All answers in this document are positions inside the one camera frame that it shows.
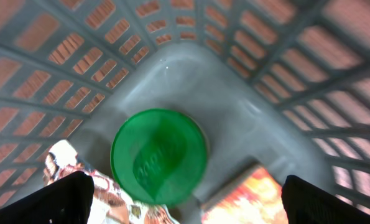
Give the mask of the green lidded jar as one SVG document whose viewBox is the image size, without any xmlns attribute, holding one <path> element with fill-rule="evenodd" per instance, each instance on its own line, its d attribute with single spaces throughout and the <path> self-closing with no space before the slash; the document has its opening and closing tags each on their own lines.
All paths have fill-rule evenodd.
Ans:
<svg viewBox="0 0 370 224">
<path fill-rule="evenodd" d="M 134 200 L 174 206 L 186 201 L 201 182 L 209 142 L 189 115 L 152 108 L 129 117 L 111 145 L 114 180 Z"/>
</svg>

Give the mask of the brown white snack pouch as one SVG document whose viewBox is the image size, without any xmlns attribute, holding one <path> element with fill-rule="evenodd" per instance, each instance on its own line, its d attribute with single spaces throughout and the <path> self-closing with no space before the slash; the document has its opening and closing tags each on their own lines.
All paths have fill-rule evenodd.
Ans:
<svg viewBox="0 0 370 224">
<path fill-rule="evenodd" d="M 84 161 L 66 139 L 48 149 L 44 169 L 46 185 L 76 171 L 91 176 L 94 182 L 88 223 L 177 223 L 165 205 L 149 205 L 133 200 L 115 180 Z"/>
</svg>

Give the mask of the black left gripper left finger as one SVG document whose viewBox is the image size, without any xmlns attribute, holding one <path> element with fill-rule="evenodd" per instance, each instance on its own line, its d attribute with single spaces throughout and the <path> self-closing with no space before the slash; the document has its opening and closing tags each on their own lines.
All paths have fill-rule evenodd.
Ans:
<svg viewBox="0 0 370 224">
<path fill-rule="evenodd" d="M 0 223 L 87 223 L 94 190 L 92 177 L 76 171 L 0 209 Z"/>
</svg>

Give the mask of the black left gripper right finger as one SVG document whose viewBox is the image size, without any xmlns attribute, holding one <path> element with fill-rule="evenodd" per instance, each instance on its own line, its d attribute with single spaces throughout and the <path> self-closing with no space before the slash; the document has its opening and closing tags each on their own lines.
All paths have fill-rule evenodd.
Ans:
<svg viewBox="0 0 370 224">
<path fill-rule="evenodd" d="M 281 193 L 289 224 L 370 224 L 370 215 L 289 175 Z"/>
</svg>

